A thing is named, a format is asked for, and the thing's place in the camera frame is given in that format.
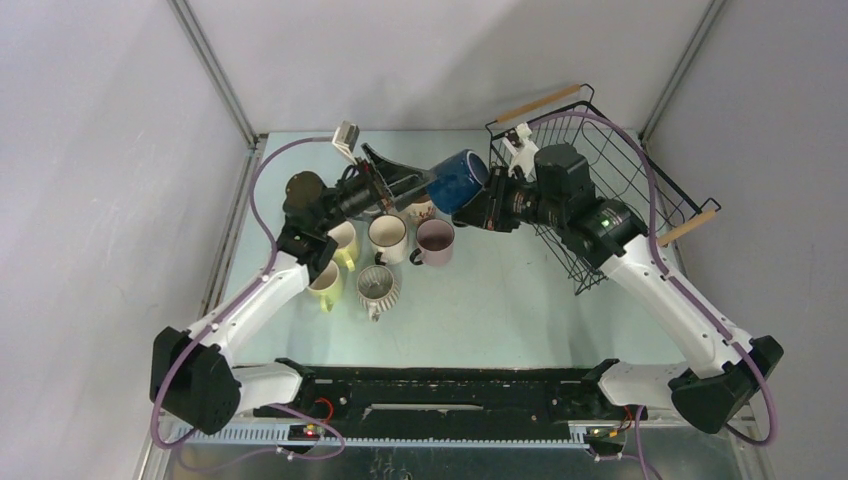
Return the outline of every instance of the white mug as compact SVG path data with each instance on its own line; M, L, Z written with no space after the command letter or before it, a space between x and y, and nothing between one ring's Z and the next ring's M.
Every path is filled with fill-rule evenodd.
M380 314L391 309L400 296L400 282L392 271L382 265L371 265L362 270L356 280L356 293L359 302L368 311L372 322L380 319Z
M406 260L408 237L406 224L397 215L383 215L368 227L368 239L374 249L374 263L397 265Z

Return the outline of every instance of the mug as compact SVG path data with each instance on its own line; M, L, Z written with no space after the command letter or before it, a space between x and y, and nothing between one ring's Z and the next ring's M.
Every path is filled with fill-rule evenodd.
M309 293L313 297L319 299L322 311L330 312L333 309L333 305L338 303L342 298L342 292L344 291L344 283L339 273L339 265L331 260L327 268L321 272L321 275L318 275L318 278L310 283L306 289L309 290Z
M371 265L359 274L356 293L359 294L359 302L368 311L368 318L376 322L382 313L397 303L400 282L383 265Z
M396 265L406 259L406 224L397 215L383 215L368 227L368 239L374 249L374 263Z
M430 169L436 179L427 193L436 208L453 215L471 201L489 179L489 169L479 155L463 150Z
M436 207L433 205L430 195L424 195L406 207L403 214L409 217L409 221L417 227L436 215Z
M453 257L453 227L446 221L433 218L418 227L415 240L418 243L409 261L413 265L441 267Z
M359 240L356 238L356 227L350 222L344 222L329 231L328 235L339 244L333 253L333 260L344 265L351 272L356 270L356 259L359 258Z

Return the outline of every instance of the wooden handle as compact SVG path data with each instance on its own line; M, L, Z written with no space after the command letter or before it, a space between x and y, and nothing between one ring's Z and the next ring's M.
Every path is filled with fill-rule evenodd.
M495 121L498 123L507 122L517 116L524 115L527 112L532 112L533 110L536 110L539 107L544 107L549 103L559 100L560 98L564 98L569 95L574 95L579 91L580 85L572 85L570 87L565 87L562 90L552 93L545 98L540 98L539 100L536 100L535 102L530 102L527 105L524 105L523 107L518 107L515 110L510 110L501 115L500 117L496 118Z
M670 231L670 232L666 233L665 235L661 236L660 238L658 238L657 243L661 247L665 247L669 243L677 240L678 238L682 237L683 235L686 235L687 233L691 232L692 230L695 230L696 228L700 227L701 225L709 222L710 220L713 219L713 217L715 217L715 214L716 214L715 210L707 210L706 212L702 212L698 215L695 215L688 222L684 223L683 225L681 225L679 227L674 228L672 231Z

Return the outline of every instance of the black wire basket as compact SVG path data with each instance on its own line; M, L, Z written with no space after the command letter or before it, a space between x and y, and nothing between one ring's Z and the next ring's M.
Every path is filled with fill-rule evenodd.
M636 152L615 132L590 119L559 117L551 118L548 121L544 120L554 117L557 113L569 110L588 112L607 118L592 105L595 96L594 88L588 84L583 84L579 86L579 89L577 86L572 87L572 89L583 100L525 120L527 123L536 124L530 137L531 140L539 148L560 143L573 145L589 161L592 180L595 182L598 195L625 202L647 224L648 179ZM547 103L547 100L549 99L543 99L540 102L535 102L535 104ZM509 165L512 158L504 144L504 137L514 131L515 126L507 127L503 125L503 123L506 123L503 117L507 116L512 115L507 114L499 120L486 124L486 130L490 134L490 168L496 165ZM721 209L721 205L712 197L701 204L696 203L650 157L648 157L648 163L656 177L657 198L659 199L657 212L658 237L704 211ZM606 278L603 273L591 268L585 260L568 251L553 229L540 225L534 225L534 228L536 236L545 241L548 248L565 268L568 277L574 281L575 295L589 290Z

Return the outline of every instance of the textured white mug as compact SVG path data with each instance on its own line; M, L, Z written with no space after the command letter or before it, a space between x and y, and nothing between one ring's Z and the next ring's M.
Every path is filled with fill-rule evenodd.
M400 297L400 282L392 271L382 265L371 265L362 270L356 280L359 302L368 311L372 322L391 309Z

